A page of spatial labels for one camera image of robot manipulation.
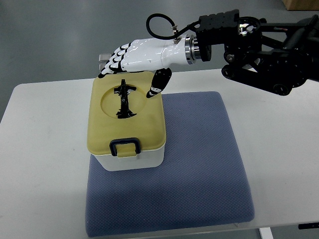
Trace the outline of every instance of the white robotic hand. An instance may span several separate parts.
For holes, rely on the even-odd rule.
[[[167,85],[173,63],[180,65],[194,64],[199,59],[196,39],[192,35],[182,35],[177,43],[174,40],[156,38],[135,40],[115,50],[106,63],[99,78],[107,74],[120,72],[156,71],[147,97],[161,92]]]

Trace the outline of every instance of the black fingertip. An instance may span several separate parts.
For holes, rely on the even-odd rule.
[[[146,94],[146,98],[151,98],[153,96],[150,95],[150,92],[148,91],[148,93]]]

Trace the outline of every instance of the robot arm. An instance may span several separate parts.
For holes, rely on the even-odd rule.
[[[193,35],[181,35],[178,42],[156,38],[139,39],[116,49],[106,63],[99,78],[120,72],[156,71],[152,86],[147,93],[150,98],[161,92],[171,77],[169,66],[190,65],[196,61],[192,55]]]
[[[149,27],[153,17],[167,19],[173,36],[158,36]],[[172,63],[190,65],[197,59],[210,61],[211,46],[224,44],[224,59],[228,63],[222,74],[255,88],[278,95],[287,95],[306,79],[319,80],[319,18],[298,23],[266,23],[265,19],[239,17],[239,10],[201,16],[180,32],[174,22],[163,14],[147,19],[147,29],[154,38],[135,40],[119,47],[105,65],[99,78],[120,72],[154,71],[147,97],[161,92],[167,85]],[[192,30],[196,36],[184,34]],[[284,32],[280,42],[263,36],[263,32]],[[271,47],[263,51],[262,45]]]

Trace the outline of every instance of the yellow lid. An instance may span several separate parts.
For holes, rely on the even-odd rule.
[[[137,138],[141,150],[154,150],[166,141],[165,119],[161,94],[146,98],[153,79],[152,72],[122,73],[96,78],[93,83],[87,147],[94,155],[111,154],[110,142],[114,139]],[[118,119],[121,97],[114,94],[121,80],[136,90],[128,94],[129,109],[136,115]],[[118,157],[134,156],[135,145],[116,145]]]

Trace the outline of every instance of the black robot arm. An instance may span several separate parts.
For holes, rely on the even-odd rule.
[[[227,79],[278,95],[288,95],[307,79],[319,80],[319,18],[297,23],[267,23],[265,19],[240,17],[239,10],[201,16],[195,47],[202,61],[211,58],[211,46],[224,44],[222,69]],[[285,41],[264,32],[284,32]],[[271,47],[263,51],[262,45]]]

